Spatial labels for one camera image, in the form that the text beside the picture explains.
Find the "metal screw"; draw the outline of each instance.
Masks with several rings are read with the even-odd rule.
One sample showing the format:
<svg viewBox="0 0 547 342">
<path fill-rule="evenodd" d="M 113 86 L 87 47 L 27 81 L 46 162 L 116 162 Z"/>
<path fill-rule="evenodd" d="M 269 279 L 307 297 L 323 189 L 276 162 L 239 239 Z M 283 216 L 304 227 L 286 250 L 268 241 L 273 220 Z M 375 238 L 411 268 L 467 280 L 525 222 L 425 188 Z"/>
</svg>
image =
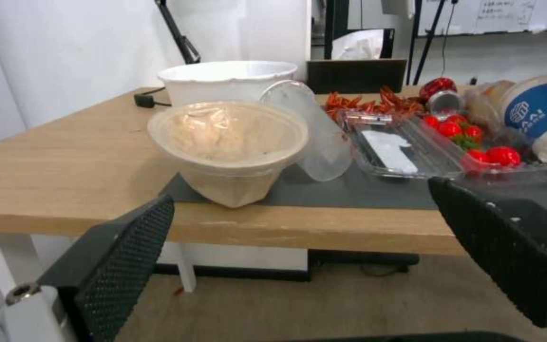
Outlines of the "metal screw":
<svg viewBox="0 0 547 342">
<path fill-rule="evenodd" d="M 39 285 L 36 282 L 26 282 L 24 284 L 20 284 L 8 292 L 6 296 L 6 304 L 14 305 L 23 299 L 37 294 L 39 291 Z"/>
</svg>

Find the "table surface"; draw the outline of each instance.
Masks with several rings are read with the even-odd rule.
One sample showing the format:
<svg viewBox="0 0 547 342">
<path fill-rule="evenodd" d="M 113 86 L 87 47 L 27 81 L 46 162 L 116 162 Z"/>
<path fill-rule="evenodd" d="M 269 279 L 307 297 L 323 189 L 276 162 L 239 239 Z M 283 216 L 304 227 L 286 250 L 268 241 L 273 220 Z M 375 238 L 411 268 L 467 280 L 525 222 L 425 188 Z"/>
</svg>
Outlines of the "table surface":
<svg viewBox="0 0 547 342">
<path fill-rule="evenodd" d="M 130 92 L 0 141 L 0 232 L 80 236 L 157 196 L 176 168 Z M 402 95 L 415 95 L 406 87 Z M 365 95 L 370 99 L 377 95 Z M 170 240 L 461 255 L 436 210 L 176 203 Z"/>
</svg>

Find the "red tomato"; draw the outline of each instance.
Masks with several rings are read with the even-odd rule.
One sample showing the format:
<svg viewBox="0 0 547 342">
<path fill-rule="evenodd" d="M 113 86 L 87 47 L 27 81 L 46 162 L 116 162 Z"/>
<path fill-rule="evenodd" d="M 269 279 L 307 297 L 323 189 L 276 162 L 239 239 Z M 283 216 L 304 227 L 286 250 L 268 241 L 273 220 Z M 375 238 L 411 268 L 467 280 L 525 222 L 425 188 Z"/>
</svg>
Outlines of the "red tomato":
<svg viewBox="0 0 547 342">
<path fill-rule="evenodd" d="M 434 115 L 428 115 L 428 116 L 424 116 L 423 118 L 423 121 L 426 125 L 434 128 L 434 129 L 437 129 L 438 128 L 438 124 L 440 124 L 438 122 L 438 119 L 434 116 Z"/>
<path fill-rule="evenodd" d="M 515 167 L 520 165 L 520 154 L 512 147 L 492 147 L 487 151 L 487 156 L 491 162 L 499 163 L 501 166 Z"/>
<path fill-rule="evenodd" d="M 450 123 L 445 121 L 438 125 L 438 132 L 447 138 L 453 138 L 462 134 L 462 128 L 457 123 Z"/>
<path fill-rule="evenodd" d="M 467 137 L 472 138 L 475 143 L 481 143 L 482 142 L 482 135 L 484 134 L 479 126 L 467 126 L 464 130 L 464 134 Z"/>
<path fill-rule="evenodd" d="M 467 119 L 465 119 L 464 115 L 459 114 L 453 114 L 449 115 L 449 117 L 445 120 L 445 123 L 466 123 Z"/>
<path fill-rule="evenodd" d="M 464 169 L 469 171 L 484 171 L 489 168 L 489 157 L 480 150 L 468 150 L 462 159 Z"/>
</svg>

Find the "blue label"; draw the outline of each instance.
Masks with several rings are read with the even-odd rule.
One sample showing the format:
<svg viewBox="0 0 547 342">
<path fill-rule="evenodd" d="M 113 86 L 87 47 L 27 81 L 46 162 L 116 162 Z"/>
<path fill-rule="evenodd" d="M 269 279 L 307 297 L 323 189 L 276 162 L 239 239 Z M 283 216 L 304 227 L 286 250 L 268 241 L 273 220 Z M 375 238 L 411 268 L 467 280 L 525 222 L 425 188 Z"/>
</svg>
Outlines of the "blue label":
<svg viewBox="0 0 547 342">
<path fill-rule="evenodd" d="M 547 132 L 547 84 L 532 87 L 506 107 L 506 126 L 537 139 Z"/>
</svg>

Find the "gray floor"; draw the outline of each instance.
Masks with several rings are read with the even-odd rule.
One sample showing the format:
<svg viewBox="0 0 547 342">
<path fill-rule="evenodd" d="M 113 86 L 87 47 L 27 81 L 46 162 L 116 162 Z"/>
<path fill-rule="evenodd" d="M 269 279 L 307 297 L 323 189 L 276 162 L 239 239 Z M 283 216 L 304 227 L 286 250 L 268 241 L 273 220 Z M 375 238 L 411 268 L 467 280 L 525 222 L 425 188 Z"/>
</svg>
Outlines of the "gray floor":
<svg viewBox="0 0 547 342">
<path fill-rule="evenodd" d="M 311 282 L 154 275 L 118 342 L 243 341 L 493 331 L 547 341 L 471 260 L 424 256 L 408 274 L 320 266 Z"/>
</svg>

